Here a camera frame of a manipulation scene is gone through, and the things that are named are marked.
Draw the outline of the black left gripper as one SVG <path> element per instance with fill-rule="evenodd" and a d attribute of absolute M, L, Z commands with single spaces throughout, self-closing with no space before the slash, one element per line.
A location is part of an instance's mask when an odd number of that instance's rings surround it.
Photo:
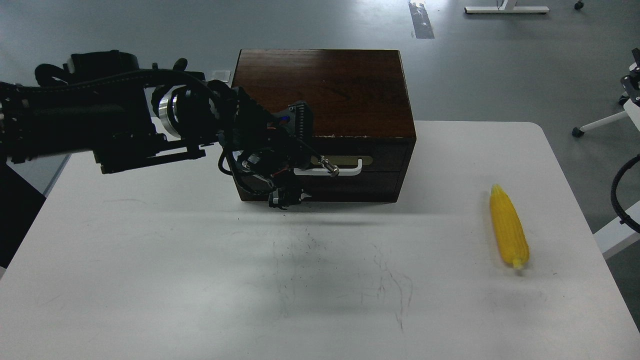
<path fill-rule="evenodd" d="M 306 101 L 269 112 L 242 87 L 208 82 L 199 117 L 201 134 L 215 135 L 222 147 L 218 169 L 238 173 L 235 183 L 243 201 L 266 202 L 286 210 L 310 194 L 295 170 L 336 177 L 339 167 L 311 146 L 314 114 Z"/>

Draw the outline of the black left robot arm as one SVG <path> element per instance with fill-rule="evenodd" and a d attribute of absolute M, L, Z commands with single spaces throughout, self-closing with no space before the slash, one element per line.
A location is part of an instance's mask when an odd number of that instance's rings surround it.
<path fill-rule="evenodd" d="M 103 174 L 205 156 L 222 148 L 218 169 L 271 208 L 299 205 L 309 192 L 296 171 L 315 158 L 330 177 L 339 167 L 311 147 L 313 112 L 304 101 L 272 113 L 241 88 L 187 70 L 141 68 L 119 50 L 72 54 L 39 64 L 37 86 L 1 84 L 1 160 L 91 151 Z"/>

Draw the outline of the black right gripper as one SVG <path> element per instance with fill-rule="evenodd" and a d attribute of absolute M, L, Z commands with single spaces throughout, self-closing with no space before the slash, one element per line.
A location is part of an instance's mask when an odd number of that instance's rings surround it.
<path fill-rule="evenodd" d="M 624 88 L 624 93 L 620 96 L 620 105 L 624 105 L 626 101 L 631 100 L 635 105 L 640 105 L 640 50 L 633 48 L 631 50 L 634 62 L 630 66 L 629 73 L 622 76 L 620 82 Z"/>

